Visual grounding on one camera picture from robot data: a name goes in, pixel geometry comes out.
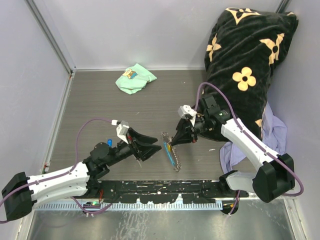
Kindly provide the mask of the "aluminium corner post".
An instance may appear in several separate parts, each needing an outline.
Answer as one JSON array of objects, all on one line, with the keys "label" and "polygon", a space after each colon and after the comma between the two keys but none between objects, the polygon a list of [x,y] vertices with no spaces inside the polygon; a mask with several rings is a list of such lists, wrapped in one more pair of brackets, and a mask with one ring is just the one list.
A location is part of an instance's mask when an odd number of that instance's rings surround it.
[{"label": "aluminium corner post", "polygon": [[69,53],[67,46],[55,24],[55,21],[45,4],[44,0],[25,0],[28,8],[33,14],[35,20],[40,26],[45,37],[52,46],[58,59],[64,66],[65,70],[70,74],[77,71],[77,67]]}]

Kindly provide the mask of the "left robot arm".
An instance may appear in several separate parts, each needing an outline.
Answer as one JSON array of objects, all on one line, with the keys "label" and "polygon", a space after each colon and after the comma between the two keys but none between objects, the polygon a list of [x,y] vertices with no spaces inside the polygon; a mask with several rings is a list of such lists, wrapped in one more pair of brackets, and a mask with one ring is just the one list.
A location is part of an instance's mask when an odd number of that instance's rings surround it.
[{"label": "left robot arm", "polygon": [[97,197],[99,179],[109,173],[109,167],[130,156],[138,161],[148,160],[161,150],[157,141],[129,128],[116,146],[99,142],[87,158],[71,167],[40,175],[27,176],[24,171],[15,174],[1,191],[0,204],[5,209],[6,221],[23,218],[35,208],[55,200]]}]

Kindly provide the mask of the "blue handled key ring organizer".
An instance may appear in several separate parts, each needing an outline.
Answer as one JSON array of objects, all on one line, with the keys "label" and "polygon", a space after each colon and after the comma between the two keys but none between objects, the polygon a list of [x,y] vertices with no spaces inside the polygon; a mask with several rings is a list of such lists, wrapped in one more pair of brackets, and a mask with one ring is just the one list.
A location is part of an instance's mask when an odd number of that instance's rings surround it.
[{"label": "blue handled key ring organizer", "polygon": [[[181,160],[180,160],[180,157],[177,153],[176,148],[170,144],[172,137],[169,136],[169,134],[167,132],[162,131],[161,138],[163,140],[163,146],[164,146],[165,152],[167,154],[167,157],[168,157],[170,163],[173,166],[174,171],[179,172],[181,170]],[[172,146],[171,152],[168,150],[168,145]]]}]

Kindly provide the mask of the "key with blue tag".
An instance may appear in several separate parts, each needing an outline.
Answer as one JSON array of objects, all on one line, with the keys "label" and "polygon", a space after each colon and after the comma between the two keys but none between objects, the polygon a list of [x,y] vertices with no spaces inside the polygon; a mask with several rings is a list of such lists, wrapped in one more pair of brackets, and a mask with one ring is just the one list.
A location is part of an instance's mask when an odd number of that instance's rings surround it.
[{"label": "key with blue tag", "polygon": [[108,139],[108,140],[107,140],[107,144],[111,147],[111,146],[112,146],[112,144],[113,144],[112,139]]}]

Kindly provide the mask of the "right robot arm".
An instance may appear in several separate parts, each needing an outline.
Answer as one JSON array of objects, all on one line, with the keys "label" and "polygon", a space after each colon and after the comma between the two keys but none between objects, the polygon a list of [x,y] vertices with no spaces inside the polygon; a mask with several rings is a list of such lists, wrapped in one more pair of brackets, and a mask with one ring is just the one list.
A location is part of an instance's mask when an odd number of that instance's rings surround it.
[{"label": "right robot arm", "polygon": [[195,143],[205,132],[221,134],[250,160],[254,173],[231,170],[219,178],[219,191],[231,197],[236,191],[256,194],[269,203],[295,187],[294,161],[290,155],[279,154],[260,141],[230,108],[222,109],[213,96],[199,100],[199,112],[189,105],[178,109],[180,121],[171,146]]}]

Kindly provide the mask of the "mint green cloth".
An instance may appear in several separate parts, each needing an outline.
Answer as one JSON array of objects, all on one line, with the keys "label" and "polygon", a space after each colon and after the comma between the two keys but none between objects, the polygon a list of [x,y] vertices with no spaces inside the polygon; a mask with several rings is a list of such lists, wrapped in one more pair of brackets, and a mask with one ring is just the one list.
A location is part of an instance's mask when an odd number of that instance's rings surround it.
[{"label": "mint green cloth", "polygon": [[115,81],[116,86],[128,95],[143,90],[148,83],[155,81],[157,77],[142,65],[136,63],[125,69],[122,75]]}]

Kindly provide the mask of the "lavender cloth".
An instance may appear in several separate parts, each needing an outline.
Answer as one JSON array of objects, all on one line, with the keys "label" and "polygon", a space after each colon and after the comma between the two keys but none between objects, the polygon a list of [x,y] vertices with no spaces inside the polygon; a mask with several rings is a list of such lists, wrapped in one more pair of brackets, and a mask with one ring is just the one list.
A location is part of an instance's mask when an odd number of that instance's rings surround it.
[{"label": "lavender cloth", "polygon": [[[262,114],[262,142],[272,150],[283,155],[286,152],[288,128],[285,123],[273,114],[266,103]],[[246,155],[232,142],[226,142],[219,151],[220,165],[224,174],[232,171],[232,167],[246,158]]]}]

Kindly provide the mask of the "black floral blanket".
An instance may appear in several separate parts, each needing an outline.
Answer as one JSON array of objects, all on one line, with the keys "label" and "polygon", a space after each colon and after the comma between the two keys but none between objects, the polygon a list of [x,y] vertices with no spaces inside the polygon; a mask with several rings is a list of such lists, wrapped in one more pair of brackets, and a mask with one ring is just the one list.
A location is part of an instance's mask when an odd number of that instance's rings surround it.
[{"label": "black floral blanket", "polygon": [[232,106],[258,138],[274,70],[288,55],[298,24],[293,12],[228,7],[211,30],[203,93],[222,109]]}]

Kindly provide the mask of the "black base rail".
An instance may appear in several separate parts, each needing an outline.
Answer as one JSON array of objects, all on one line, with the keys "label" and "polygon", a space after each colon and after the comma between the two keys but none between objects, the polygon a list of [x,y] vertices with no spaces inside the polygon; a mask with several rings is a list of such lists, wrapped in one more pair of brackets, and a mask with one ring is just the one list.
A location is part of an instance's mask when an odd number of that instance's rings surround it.
[{"label": "black base rail", "polygon": [[183,204],[215,203],[220,198],[234,199],[237,192],[223,191],[214,180],[102,180],[93,189],[76,199],[102,198],[106,203],[142,204],[174,203],[182,197]]}]

